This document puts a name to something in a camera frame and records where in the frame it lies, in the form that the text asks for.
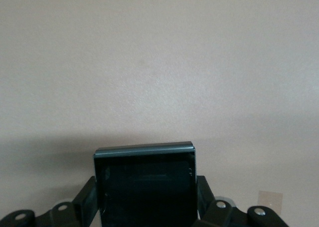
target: beige tape piece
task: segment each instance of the beige tape piece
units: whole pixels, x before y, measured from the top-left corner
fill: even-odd
[[[266,206],[275,211],[278,215],[281,214],[281,208],[283,205],[283,193],[259,191],[258,203],[259,206]]]

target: white surface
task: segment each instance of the white surface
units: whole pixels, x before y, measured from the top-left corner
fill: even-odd
[[[215,195],[283,193],[318,226],[318,0],[0,0],[0,21],[0,218],[73,198],[98,147],[191,140]]]

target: tape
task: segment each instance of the tape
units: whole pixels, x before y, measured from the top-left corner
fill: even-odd
[[[283,205],[283,197],[283,193],[259,191],[257,205],[269,207],[280,215]]]

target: wall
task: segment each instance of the wall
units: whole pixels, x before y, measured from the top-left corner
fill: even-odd
[[[191,140],[215,195],[283,193],[317,226],[318,0],[0,0],[0,20],[0,218],[73,198],[98,147]]]

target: black device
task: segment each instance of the black device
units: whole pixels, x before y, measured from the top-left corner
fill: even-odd
[[[191,142],[100,148],[91,177],[72,202],[35,217],[15,211],[0,227],[89,227],[97,210],[102,227],[288,227],[271,209],[244,213],[216,200],[196,174]]]

